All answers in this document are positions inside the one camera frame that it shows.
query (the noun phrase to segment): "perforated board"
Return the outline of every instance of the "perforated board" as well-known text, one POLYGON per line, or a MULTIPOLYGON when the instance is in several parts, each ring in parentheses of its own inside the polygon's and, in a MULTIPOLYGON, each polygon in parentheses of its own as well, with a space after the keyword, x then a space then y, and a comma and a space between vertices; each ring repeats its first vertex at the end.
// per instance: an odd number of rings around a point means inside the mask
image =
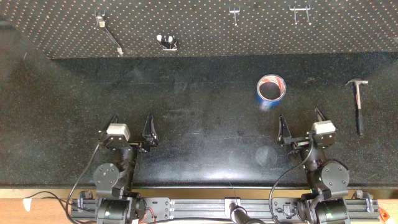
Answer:
POLYGON ((398 51, 398 1, 0 0, 0 13, 49 58, 117 57, 94 13, 126 57, 398 51), (297 11, 297 24, 291 7, 297 11), (229 8, 239 8, 234 16, 229 8), (164 52, 156 35, 174 35, 164 52))

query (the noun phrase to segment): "roll of tape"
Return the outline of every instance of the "roll of tape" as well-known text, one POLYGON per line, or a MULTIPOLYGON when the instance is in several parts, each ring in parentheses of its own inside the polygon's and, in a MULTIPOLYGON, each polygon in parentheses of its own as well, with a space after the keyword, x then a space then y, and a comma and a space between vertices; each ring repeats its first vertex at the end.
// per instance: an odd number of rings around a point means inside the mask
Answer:
POLYGON ((268 110, 277 106, 285 94, 285 80, 278 75, 265 75, 257 83, 257 99, 262 109, 268 110))

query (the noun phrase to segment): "orange object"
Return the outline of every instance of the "orange object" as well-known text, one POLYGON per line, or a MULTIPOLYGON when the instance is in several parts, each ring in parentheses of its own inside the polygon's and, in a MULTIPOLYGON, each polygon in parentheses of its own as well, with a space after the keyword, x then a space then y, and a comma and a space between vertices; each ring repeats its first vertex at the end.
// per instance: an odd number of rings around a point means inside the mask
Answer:
POLYGON ((390 215, 382 208, 379 208, 380 217, 384 222, 387 222, 390 219, 390 215))

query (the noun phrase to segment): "hammer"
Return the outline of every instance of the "hammer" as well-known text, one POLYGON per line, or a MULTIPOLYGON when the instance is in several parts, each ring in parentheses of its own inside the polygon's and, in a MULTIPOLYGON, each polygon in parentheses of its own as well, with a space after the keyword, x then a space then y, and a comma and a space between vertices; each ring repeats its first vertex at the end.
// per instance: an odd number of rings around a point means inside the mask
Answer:
POLYGON ((356 128, 358 131, 358 134, 360 136, 363 136, 363 117, 362 117, 362 111, 361 111, 361 95, 359 94, 359 85, 363 84, 363 85, 367 85, 369 82, 367 80, 361 80, 360 78, 354 78, 350 81, 348 81, 348 83, 346 85, 348 85, 349 83, 354 83, 355 85, 355 92, 356 92, 356 128))

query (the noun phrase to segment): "work surface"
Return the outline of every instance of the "work surface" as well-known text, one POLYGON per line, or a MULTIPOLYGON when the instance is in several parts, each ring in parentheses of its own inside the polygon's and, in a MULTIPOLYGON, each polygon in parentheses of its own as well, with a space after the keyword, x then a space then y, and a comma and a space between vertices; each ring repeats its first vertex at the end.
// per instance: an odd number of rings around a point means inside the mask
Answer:
MULTIPOLYGON (((37 50, 3 42, 0 93, 2 188, 71 187, 113 113, 139 139, 148 113, 158 148, 139 154, 134 187, 271 187, 300 162, 276 144, 284 114, 293 136, 304 136, 320 108, 338 128, 327 149, 350 168, 351 188, 397 187, 397 54, 268 55, 201 58, 48 60, 37 50), (287 94, 259 110, 256 82, 285 79, 287 94), (352 78, 361 87, 365 137, 356 134, 352 78)), ((92 186, 105 149, 81 183, 92 186)), ((302 169, 281 187, 306 187, 302 169)))

